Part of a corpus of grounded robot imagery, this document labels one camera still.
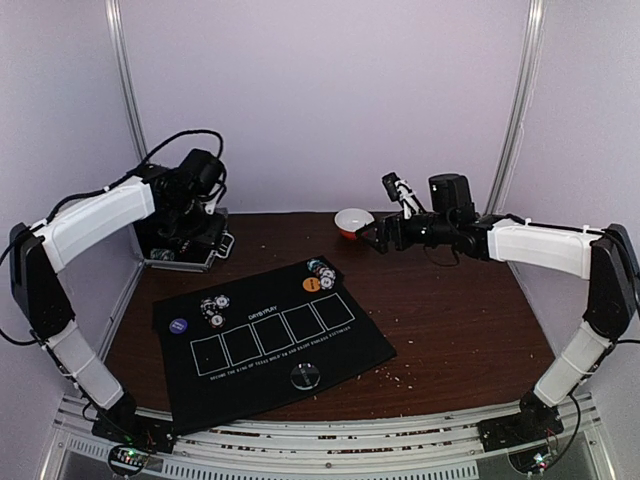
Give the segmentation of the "poker chip row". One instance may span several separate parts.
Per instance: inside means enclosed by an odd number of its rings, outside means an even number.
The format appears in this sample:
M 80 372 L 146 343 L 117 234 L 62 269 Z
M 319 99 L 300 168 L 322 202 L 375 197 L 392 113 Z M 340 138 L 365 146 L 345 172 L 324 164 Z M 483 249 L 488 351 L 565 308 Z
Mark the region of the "poker chip row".
M 153 261 L 173 262 L 175 260 L 175 253 L 166 248 L 153 248 L 150 250 L 149 255 Z

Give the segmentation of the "poker chip pile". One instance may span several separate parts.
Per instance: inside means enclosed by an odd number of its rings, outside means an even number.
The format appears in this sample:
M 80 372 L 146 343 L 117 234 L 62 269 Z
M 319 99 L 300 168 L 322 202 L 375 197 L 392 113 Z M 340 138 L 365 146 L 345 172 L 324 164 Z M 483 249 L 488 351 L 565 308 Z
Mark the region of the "poker chip pile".
M 336 271 L 329 267 L 324 261 L 314 258 L 306 263 L 307 269 L 319 280 L 320 287 L 323 290 L 332 289 L 335 285 L 337 274 Z
M 226 295 L 217 295 L 204 298 L 200 302 L 200 311 L 203 318 L 212 328 L 220 328 L 225 322 L 224 311 L 230 306 L 230 298 Z

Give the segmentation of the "orange big blind button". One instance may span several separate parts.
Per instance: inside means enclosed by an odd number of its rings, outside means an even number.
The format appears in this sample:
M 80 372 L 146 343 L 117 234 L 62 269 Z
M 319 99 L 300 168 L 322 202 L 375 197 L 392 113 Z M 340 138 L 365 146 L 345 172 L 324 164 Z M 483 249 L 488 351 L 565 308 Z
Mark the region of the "orange big blind button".
M 303 280 L 302 287 L 305 291 L 313 293 L 322 289 L 320 280 L 317 277 L 308 277 Z

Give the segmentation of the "purple small blind button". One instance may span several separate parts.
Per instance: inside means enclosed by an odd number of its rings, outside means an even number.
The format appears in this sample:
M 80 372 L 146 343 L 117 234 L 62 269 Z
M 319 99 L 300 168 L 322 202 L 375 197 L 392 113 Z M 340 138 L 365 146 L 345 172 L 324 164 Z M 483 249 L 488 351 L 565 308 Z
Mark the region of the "purple small blind button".
M 169 332 L 173 335 L 184 334 L 188 330 L 188 321 L 184 318 L 175 318 L 169 324 Z

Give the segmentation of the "black dealer button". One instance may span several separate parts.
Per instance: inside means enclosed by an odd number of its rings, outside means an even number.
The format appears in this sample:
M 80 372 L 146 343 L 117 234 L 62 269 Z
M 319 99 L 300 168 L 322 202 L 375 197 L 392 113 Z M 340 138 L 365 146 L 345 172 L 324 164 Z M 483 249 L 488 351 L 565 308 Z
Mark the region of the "black dealer button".
M 294 388 L 301 391 L 316 388 L 321 380 L 319 369 L 309 363 L 297 363 L 290 372 L 290 381 Z

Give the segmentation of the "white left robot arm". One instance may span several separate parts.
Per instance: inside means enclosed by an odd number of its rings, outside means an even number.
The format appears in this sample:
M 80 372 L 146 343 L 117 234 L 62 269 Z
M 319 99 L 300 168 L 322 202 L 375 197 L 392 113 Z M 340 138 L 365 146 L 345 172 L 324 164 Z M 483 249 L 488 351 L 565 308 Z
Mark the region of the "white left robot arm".
M 36 343 L 99 410 L 123 444 L 137 442 L 144 424 L 130 410 L 131 395 L 82 333 L 65 270 L 123 229 L 133 229 L 143 258 L 183 264 L 190 251 L 212 256 L 224 231 L 216 205 L 222 177 L 163 170 L 128 173 L 99 190 L 71 195 L 42 220 L 10 233 L 11 291 Z

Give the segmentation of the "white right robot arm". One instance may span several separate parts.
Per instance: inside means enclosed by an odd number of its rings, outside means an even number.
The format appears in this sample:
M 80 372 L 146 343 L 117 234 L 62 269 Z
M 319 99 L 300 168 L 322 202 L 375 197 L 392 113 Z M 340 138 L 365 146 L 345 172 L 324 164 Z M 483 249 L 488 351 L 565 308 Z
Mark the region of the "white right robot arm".
M 556 419 L 558 405 L 614 350 L 639 309 L 639 266 L 626 230 L 536 223 L 514 215 L 458 211 L 401 213 L 373 220 L 356 237 L 380 253 L 390 247 L 447 246 L 454 255 L 570 276 L 585 286 L 580 324 L 548 369 L 521 398 L 512 430 L 535 440 Z

